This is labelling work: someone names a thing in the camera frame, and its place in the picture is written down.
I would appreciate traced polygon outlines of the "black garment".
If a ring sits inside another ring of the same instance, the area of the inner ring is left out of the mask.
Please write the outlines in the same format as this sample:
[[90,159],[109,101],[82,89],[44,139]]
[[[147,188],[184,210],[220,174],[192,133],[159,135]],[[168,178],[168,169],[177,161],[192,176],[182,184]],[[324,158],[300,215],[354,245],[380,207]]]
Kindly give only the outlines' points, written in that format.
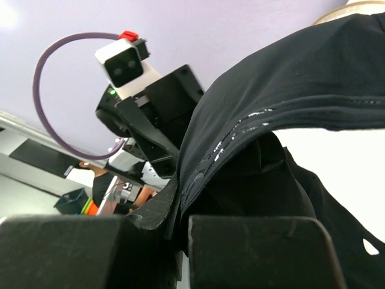
[[313,217],[349,288],[384,287],[384,14],[295,32],[224,72],[196,109],[176,170],[175,227],[193,215]]

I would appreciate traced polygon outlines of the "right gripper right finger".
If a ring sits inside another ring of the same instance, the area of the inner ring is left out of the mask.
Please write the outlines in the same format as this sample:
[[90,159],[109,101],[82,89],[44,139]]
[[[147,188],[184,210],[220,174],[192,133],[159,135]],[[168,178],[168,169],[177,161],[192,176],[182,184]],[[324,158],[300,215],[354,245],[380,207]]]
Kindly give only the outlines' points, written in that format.
[[331,237],[308,217],[189,219],[191,288],[346,288]]

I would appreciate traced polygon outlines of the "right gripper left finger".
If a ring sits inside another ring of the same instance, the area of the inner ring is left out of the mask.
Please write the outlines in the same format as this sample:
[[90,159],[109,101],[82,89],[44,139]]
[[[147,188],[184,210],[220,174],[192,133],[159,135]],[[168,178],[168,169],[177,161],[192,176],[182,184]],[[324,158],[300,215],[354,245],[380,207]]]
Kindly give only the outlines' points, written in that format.
[[1,222],[2,288],[175,288],[167,223],[177,180],[127,216],[29,215]]

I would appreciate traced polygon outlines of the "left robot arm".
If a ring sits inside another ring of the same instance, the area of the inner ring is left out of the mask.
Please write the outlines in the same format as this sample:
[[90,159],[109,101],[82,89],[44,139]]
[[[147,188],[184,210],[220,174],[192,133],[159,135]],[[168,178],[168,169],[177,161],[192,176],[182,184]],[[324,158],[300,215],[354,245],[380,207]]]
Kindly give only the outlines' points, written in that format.
[[203,94],[187,64],[126,99],[108,85],[96,116],[125,143],[109,158],[107,170],[137,185],[163,187],[176,170],[182,140]]

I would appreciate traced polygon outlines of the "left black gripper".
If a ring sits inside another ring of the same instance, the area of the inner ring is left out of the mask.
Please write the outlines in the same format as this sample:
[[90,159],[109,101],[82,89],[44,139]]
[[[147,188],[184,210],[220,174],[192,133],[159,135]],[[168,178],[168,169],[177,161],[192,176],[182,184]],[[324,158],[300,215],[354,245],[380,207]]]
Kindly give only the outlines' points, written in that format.
[[185,64],[136,94],[135,101],[126,98],[120,102],[109,85],[95,113],[116,136],[132,136],[158,176],[172,176],[177,148],[203,94],[194,72]]

